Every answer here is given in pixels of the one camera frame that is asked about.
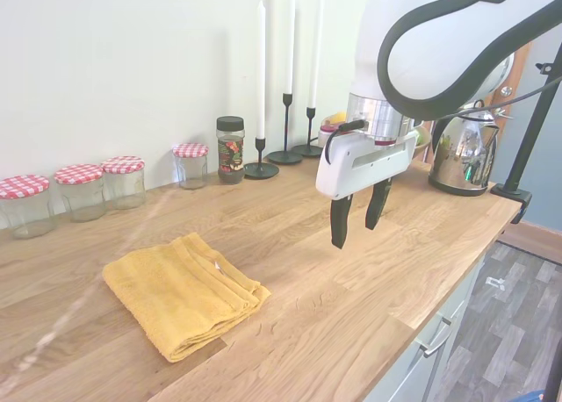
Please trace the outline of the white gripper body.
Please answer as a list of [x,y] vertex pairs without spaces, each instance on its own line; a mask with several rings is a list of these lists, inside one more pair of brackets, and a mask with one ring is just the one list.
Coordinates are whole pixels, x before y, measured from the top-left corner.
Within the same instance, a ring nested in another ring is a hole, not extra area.
[[367,131],[365,121],[321,128],[321,160],[316,189],[332,200],[364,190],[404,172],[414,157],[417,133],[409,131],[389,145],[379,145]]

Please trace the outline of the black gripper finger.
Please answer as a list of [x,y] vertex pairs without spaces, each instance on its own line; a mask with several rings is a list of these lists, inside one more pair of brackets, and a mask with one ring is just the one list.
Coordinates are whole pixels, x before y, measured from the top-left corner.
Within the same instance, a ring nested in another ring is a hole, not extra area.
[[330,205],[330,227],[332,244],[342,249],[348,232],[348,216],[353,195],[332,200]]
[[390,177],[373,185],[371,200],[365,216],[365,226],[370,230],[373,230],[376,227],[382,215],[386,200],[392,187],[392,180],[393,179]]

